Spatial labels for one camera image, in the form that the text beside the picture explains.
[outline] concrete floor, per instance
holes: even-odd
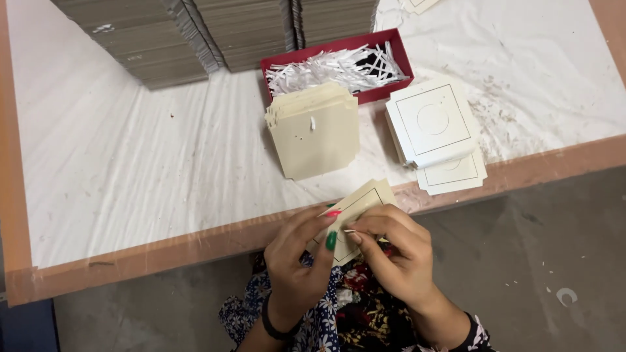
[[[436,283],[500,351],[626,351],[626,168],[416,220]],[[61,350],[228,351],[217,311],[249,273],[241,256],[58,297]]]

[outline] table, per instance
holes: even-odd
[[[360,106],[348,168],[285,180],[258,71],[150,92],[49,1],[0,0],[9,303],[259,250],[371,178],[417,213],[626,165],[626,4],[543,3],[442,0],[418,20],[381,1],[376,28],[399,28],[416,82],[463,80],[483,126],[485,185],[430,197],[398,164],[383,101]]]

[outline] floral dress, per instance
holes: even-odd
[[[390,253],[390,244],[379,242]],[[306,253],[302,265],[311,266],[313,258]],[[265,297],[272,285],[263,260],[256,257],[252,279],[245,288],[244,299],[232,296],[223,304],[218,317],[237,346],[260,317]],[[465,342],[451,351],[493,351],[489,334],[472,319]],[[302,327],[285,351],[362,352],[398,351],[432,352],[428,343],[416,336],[404,302],[386,292],[363,262],[356,257],[342,267],[334,267],[331,284],[315,307],[304,314]]]

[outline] bracelet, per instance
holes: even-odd
[[[261,309],[261,319],[263,320],[263,327],[265,328],[265,331],[267,332],[267,334],[271,336],[272,338],[277,339],[279,341],[288,341],[292,339],[295,336],[295,334],[298,333],[298,331],[300,331],[300,326],[302,325],[302,319],[300,319],[300,321],[294,326],[293,329],[289,330],[288,333],[281,333],[280,331],[277,331],[276,329],[274,329],[274,327],[272,326],[272,323],[270,322],[270,318],[267,315],[267,304],[270,301],[271,295],[272,295],[271,292],[270,294],[267,295],[267,297],[265,298],[265,301],[263,302],[263,308]]]

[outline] red box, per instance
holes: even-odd
[[[370,101],[376,101],[389,98],[392,91],[400,90],[409,86],[409,84],[415,79],[409,58],[406,56],[404,45],[402,44],[402,38],[400,38],[400,32],[397,28],[388,29],[386,31],[374,32],[363,34],[362,36],[356,36],[346,39],[335,40],[330,43],[313,46],[311,48],[305,48],[302,50],[292,51],[290,53],[280,54],[272,56],[270,58],[264,58],[261,60],[261,70],[263,70],[263,77],[265,78],[265,86],[267,87],[267,93],[270,96],[270,101],[274,100],[270,92],[270,88],[267,84],[267,78],[265,77],[265,71],[272,65],[286,65],[288,63],[301,63],[311,56],[319,54],[321,51],[339,51],[342,49],[358,49],[365,44],[368,44],[369,48],[375,48],[376,45],[383,47],[385,42],[389,41],[391,44],[391,50],[393,51],[393,58],[402,69],[405,76],[409,76],[408,79],[390,83],[388,85],[362,91],[360,93],[353,94],[359,99],[359,104],[369,103]]]

